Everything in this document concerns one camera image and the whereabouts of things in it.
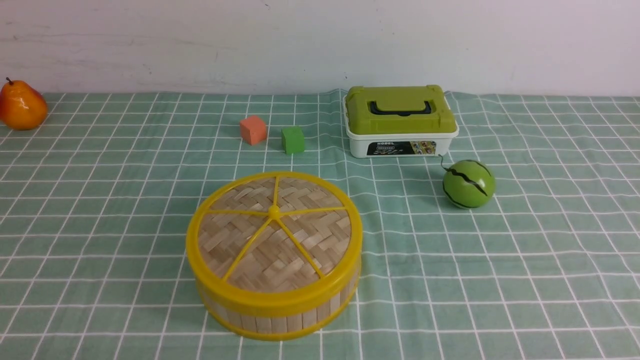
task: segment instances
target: bamboo steamer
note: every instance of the bamboo steamer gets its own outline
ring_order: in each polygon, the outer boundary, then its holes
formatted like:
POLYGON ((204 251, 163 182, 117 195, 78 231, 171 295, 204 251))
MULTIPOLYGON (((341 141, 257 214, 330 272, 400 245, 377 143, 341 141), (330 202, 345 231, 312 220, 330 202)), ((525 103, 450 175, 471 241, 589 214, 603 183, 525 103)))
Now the bamboo steamer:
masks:
POLYGON ((348 305, 360 277, 362 223, 328 181, 268 172, 206 199, 186 248, 213 318, 248 338, 289 340, 324 327, 348 305))

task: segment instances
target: green foam cube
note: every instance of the green foam cube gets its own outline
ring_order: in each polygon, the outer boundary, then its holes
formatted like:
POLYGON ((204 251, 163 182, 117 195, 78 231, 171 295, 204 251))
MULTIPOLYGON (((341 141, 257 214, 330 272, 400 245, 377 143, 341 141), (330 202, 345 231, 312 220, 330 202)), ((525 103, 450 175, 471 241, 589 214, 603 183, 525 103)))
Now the green foam cube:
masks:
POLYGON ((302 133, 300 126, 282 129, 282 148, 287 155, 305 150, 305 135, 302 133))

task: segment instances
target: watermelon stem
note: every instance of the watermelon stem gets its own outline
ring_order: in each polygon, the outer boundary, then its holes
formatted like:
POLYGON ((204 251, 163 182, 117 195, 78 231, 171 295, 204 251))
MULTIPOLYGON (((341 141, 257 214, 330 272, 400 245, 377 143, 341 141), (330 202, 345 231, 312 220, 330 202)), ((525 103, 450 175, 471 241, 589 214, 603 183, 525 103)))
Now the watermelon stem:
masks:
POLYGON ((440 166, 446 171, 449 171, 449 168, 444 167, 444 165, 442 165, 442 162, 444 161, 444 156, 442 156, 441 154, 438 154, 438 156, 440 157, 440 166))

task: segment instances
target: orange pear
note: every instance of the orange pear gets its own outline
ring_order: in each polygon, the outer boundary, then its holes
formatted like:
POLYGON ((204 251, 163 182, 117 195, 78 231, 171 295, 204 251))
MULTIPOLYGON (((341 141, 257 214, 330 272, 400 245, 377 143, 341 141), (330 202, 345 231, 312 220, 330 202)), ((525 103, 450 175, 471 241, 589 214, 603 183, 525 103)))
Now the orange pear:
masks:
POLYGON ((0 120, 13 130, 32 130, 47 118, 47 102, 42 94, 21 80, 7 83, 0 90, 0 120))

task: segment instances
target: black handle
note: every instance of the black handle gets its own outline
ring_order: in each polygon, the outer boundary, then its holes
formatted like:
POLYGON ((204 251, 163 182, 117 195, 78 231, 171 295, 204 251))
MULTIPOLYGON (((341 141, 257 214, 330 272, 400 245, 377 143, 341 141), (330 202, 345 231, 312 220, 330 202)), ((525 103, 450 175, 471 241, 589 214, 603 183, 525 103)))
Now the black handle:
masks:
POLYGON ((371 111, 374 115, 399 115, 399 116, 409 116, 416 114, 430 114, 431 113, 431 105, 429 105, 428 101, 424 102, 424 110, 407 110, 407 111, 383 111, 378 108, 378 103, 376 101, 371 101, 369 103, 369 111, 371 111))

